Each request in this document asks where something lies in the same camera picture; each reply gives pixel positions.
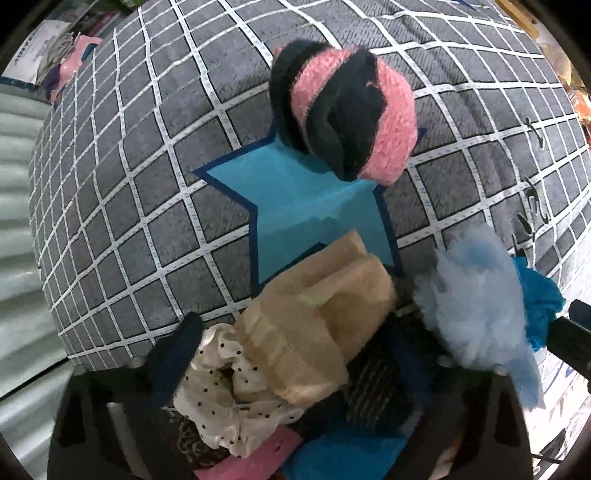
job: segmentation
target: blue paper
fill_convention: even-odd
[[[525,257],[512,257],[523,290],[527,327],[525,335],[534,352],[546,346],[548,326],[556,320],[566,300],[551,278],[527,268]]]
[[[287,480],[382,480],[406,443],[342,429],[305,443],[281,468]]]
[[[250,211],[255,284],[351,230],[382,263],[400,266],[390,218],[380,208],[382,188],[339,180],[324,161],[287,147],[277,135],[195,173]]]

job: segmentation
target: pink paper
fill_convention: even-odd
[[[230,456],[213,468],[195,470],[199,480],[267,480],[302,443],[293,430],[279,425],[248,458]]]

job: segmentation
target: clothing pile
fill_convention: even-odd
[[[292,42],[269,96],[282,142],[343,181],[391,184],[417,141],[408,83],[363,49]],[[380,480],[456,367],[508,375],[522,408],[543,406],[534,350],[564,299],[490,227],[437,252],[405,319],[403,285],[351,231],[270,280],[234,325],[205,330],[174,406],[230,456],[196,475]]]

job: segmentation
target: black strap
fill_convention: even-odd
[[[338,178],[355,180],[371,155],[385,107],[377,58],[358,50],[335,71],[310,108],[310,149]]]
[[[329,47],[326,43],[295,40],[281,50],[271,70],[269,98],[279,137],[304,153],[308,153],[308,148],[291,111],[291,88],[306,62]]]

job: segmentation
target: gray mattress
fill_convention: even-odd
[[[268,253],[256,250],[261,205],[192,172],[269,141],[271,52],[295,38],[362,45],[414,89],[424,136],[402,177],[374,190],[405,275],[487,222],[569,302],[587,291],[589,147],[549,64],[494,2],[291,2],[151,1],[47,118],[31,161],[31,227],[74,362],[122,365],[189,311],[232,322],[248,305]],[[563,377],[566,389],[575,375]]]

